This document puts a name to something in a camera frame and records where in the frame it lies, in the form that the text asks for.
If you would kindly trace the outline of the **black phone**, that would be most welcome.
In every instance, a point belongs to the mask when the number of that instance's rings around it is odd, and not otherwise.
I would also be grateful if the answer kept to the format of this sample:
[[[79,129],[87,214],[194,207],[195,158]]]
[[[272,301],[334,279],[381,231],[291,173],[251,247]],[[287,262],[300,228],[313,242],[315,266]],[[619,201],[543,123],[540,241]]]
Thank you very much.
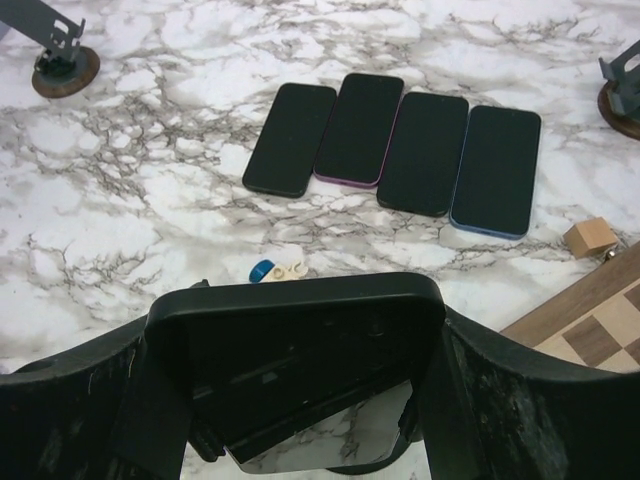
[[[381,206],[430,217],[448,213],[468,114],[462,97],[404,96],[377,187]]]
[[[151,306],[149,353],[186,401],[188,443],[242,468],[334,415],[344,469],[390,463],[419,438],[415,393],[445,319],[440,290],[407,272],[168,293]]]
[[[300,198],[337,98],[327,86],[280,86],[242,177],[250,191]]]

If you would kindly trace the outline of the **blue-edged phone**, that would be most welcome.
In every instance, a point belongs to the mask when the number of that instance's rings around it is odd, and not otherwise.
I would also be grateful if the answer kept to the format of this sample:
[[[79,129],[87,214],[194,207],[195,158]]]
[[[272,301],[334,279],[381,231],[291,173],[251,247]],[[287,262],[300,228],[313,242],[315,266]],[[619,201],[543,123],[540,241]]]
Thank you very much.
[[[517,240],[530,226],[541,117],[477,105],[470,110],[449,219],[474,233]]]

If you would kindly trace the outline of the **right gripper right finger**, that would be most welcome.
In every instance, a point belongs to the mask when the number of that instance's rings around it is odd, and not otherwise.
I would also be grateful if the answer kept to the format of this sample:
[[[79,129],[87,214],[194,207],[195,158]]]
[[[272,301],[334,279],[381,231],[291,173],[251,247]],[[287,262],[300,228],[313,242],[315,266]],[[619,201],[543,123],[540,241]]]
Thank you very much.
[[[639,375],[564,361],[460,314],[418,396],[434,479],[636,479]]]

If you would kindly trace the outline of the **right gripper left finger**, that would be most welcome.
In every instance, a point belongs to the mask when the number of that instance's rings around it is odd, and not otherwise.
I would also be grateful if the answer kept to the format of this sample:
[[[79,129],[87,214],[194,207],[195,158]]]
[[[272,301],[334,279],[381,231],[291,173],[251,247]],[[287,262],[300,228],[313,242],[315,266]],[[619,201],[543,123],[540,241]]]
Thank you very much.
[[[188,402],[137,319],[1,377],[4,479],[177,479]]]

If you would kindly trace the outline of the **black smartphone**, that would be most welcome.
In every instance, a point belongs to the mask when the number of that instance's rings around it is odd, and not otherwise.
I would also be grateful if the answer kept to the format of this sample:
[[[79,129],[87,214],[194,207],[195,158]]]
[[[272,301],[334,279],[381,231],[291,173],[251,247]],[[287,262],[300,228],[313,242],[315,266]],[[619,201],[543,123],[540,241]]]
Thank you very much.
[[[404,81],[398,77],[346,75],[315,161],[315,176],[350,186],[376,186],[403,92]]]

